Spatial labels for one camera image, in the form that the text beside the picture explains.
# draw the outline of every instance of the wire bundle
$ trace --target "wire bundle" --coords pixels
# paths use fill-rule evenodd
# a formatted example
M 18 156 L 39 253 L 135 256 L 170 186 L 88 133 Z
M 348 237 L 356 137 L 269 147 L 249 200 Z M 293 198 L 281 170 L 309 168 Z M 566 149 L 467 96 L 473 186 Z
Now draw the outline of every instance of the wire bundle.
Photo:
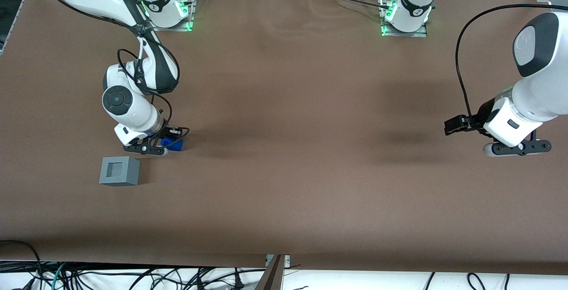
M 234 290 L 240 290 L 243 288 L 242 283 L 240 282 L 240 274 L 246 274 L 249 272 L 261 272 L 264 269 L 250 269 L 250 270 L 238 270 L 235 268 L 235 272 L 231 272 L 230 274 L 224 274 L 217 278 L 213 278 L 211 280 L 203 280 L 203 278 L 212 270 L 214 267 L 211 266 L 202 266 L 199 267 L 197 273 L 194 274 L 189 280 L 183 281 L 181 275 L 179 274 L 179 269 L 181 268 L 195 268 L 194 266 L 177 266 L 172 268 L 166 274 L 158 274 L 154 272 L 158 269 L 163 269 L 164 266 L 151 266 L 148 270 L 144 272 L 100 272 L 100 271 L 93 271 L 96 269 L 101 268 L 101 264 L 99 263 L 85 263 L 85 264 L 70 264 L 67 262 L 45 262 L 41 261 L 39 254 L 34 249 L 32 245 L 27 242 L 20 241 L 20 240 L 1 240 L 0 246 L 2 244 L 14 244 L 14 245 L 22 245 L 29 248 L 33 253 L 34 257 L 36 258 L 36 262 L 29 262 L 29 261 L 0 261 L 0 273 L 10 273 L 10 272 L 28 272 L 32 276 L 32 280 L 28 284 L 29 288 L 39 280 L 39 289 L 43 288 L 43 282 L 46 282 L 48 286 L 51 287 L 51 290 L 94 290 L 89 286 L 85 280 L 81 279 L 82 276 L 88 274 L 97 274 L 103 276 L 137 276 L 136 280 L 130 285 L 128 290 L 132 290 L 140 280 L 144 277 L 151 277 L 152 283 L 150 285 L 150 290 L 154 290 L 158 284 L 161 282 L 171 282 L 176 284 L 176 288 L 180 290 L 189 290 L 191 287 L 196 286 L 197 290 L 204 290 L 205 287 L 213 284 L 215 282 L 223 282 L 231 286 Z M 177 274 L 177 280 L 171 278 L 171 274 Z M 45 276 L 46 274 L 53 274 L 51 278 Z M 235 276 L 235 284 L 229 284 L 229 282 L 225 281 L 225 278 L 229 278 L 231 276 Z

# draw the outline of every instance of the gray box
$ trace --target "gray box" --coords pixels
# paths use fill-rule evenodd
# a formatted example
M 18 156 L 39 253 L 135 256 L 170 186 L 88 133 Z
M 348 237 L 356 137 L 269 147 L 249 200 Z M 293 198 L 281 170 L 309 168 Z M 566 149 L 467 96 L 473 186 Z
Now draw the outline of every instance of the gray box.
M 138 185 L 140 161 L 133 157 L 104 157 L 99 183 L 112 187 Z

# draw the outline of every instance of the blue object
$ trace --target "blue object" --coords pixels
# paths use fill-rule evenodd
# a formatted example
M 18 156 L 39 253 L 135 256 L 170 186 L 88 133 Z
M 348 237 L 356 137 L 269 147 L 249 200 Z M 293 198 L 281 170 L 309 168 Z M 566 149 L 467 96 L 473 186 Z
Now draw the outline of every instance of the blue object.
M 174 141 L 169 138 L 162 138 L 161 141 L 162 146 L 170 145 L 173 142 Z M 178 140 L 175 144 L 173 144 L 172 146 L 168 146 L 167 148 L 173 151 L 181 151 L 182 147 L 183 147 L 183 140 Z

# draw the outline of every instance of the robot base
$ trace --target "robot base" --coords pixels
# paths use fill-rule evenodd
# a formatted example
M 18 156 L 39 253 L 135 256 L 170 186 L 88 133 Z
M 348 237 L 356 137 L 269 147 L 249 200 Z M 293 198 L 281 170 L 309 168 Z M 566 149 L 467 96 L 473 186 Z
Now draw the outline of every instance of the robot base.
M 154 23 L 152 23 L 152 28 L 154 28 L 154 31 L 193 31 L 193 20 L 195 19 L 197 0 L 184 0 L 182 1 L 182 3 L 184 3 L 185 5 L 180 5 L 179 11 L 187 13 L 187 17 L 185 17 L 177 25 L 174 25 L 172 27 L 158 27 Z M 143 5 L 142 7 L 144 8 L 146 16 L 148 16 L 146 7 L 144 7 Z
M 389 5 L 389 0 L 378 0 L 379 5 Z M 401 37 L 426 37 L 426 24 L 422 24 L 418 31 L 406 33 L 395 29 L 389 21 L 385 19 L 386 13 L 389 10 L 380 9 L 379 15 L 381 16 L 381 35 L 382 36 L 401 36 Z

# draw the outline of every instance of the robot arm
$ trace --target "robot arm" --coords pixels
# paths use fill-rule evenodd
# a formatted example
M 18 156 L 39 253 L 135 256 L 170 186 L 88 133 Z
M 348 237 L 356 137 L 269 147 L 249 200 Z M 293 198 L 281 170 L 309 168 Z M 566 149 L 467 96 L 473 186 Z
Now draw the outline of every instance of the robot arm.
M 103 79 L 105 92 L 102 104 L 105 111 L 119 122 L 115 132 L 125 149 L 149 136 L 164 132 L 166 125 L 162 115 L 144 96 L 172 92 L 179 79 L 178 67 L 160 44 L 144 11 L 136 5 L 136 0 L 65 1 L 85 13 L 124 23 L 136 35 L 147 55 L 126 62 L 124 69 L 119 64 L 110 66 Z M 156 9 L 158 21 L 168 18 L 167 11 L 168 4 Z M 161 149 L 156 154 L 165 153 L 167 149 Z
M 568 13 L 544 13 L 527 23 L 513 42 L 513 57 L 523 78 L 483 104 L 472 121 L 463 115 L 448 120 L 446 135 L 475 123 L 497 141 L 485 145 L 488 156 L 550 151 L 550 142 L 533 135 L 544 122 L 568 114 Z
M 395 29 L 406 33 L 418 31 L 428 20 L 434 0 L 395 0 L 392 11 L 387 13 L 385 20 Z

